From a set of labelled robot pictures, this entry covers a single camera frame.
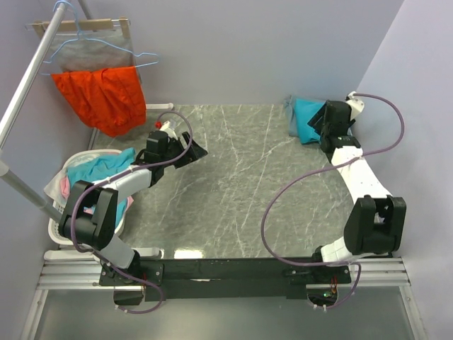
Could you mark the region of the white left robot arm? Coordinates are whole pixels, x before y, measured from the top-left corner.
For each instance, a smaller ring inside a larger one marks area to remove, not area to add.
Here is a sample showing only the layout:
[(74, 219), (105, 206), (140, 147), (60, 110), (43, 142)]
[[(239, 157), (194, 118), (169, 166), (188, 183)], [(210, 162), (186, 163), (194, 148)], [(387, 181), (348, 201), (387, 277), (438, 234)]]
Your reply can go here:
[(99, 184), (77, 181), (71, 189), (58, 224), (59, 234), (75, 240), (78, 245), (90, 247), (102, 261), (116, 266), (116, 276), (124, 284), (136, 283), (141, 278), (142, 268), (139, 254), (115, 234), (117, 206), (155, 185), (166, 167), (178, 169), (208, 155), (189, 132), (182, 136), (186, 144), (167, 132), (150, 132), (146, 147), (138, 152), (130, 169)]

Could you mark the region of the turquoise t-shirt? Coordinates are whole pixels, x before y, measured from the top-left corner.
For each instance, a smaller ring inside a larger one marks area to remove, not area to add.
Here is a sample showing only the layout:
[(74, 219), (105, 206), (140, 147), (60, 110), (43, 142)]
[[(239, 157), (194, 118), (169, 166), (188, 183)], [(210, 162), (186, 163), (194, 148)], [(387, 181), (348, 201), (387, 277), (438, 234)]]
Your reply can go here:
[(320, 135), (309, 125), (309, 121), (318, 113), (325, 101), (310, 101), (296, 97), (293, 111), (297, 121), (297, 136), (303, 145), (320, 141)]

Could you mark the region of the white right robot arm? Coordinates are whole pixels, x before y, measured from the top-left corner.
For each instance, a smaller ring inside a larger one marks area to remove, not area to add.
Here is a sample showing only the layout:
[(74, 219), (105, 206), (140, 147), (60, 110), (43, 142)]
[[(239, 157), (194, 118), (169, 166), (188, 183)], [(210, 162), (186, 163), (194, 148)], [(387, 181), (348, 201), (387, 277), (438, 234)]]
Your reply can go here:
[(361, 144), (349, 133), (364, 106), (356, 98), (326, 101), (309, 121), (320, 134), (321, 150), (340, 174), (353, 201), (343, 236), (318, 247), (312, 255), (311, 276), (320, 283), (335, 275), (333, 262), (388, 254), (401, 245), (406, 202), (380, 183)]

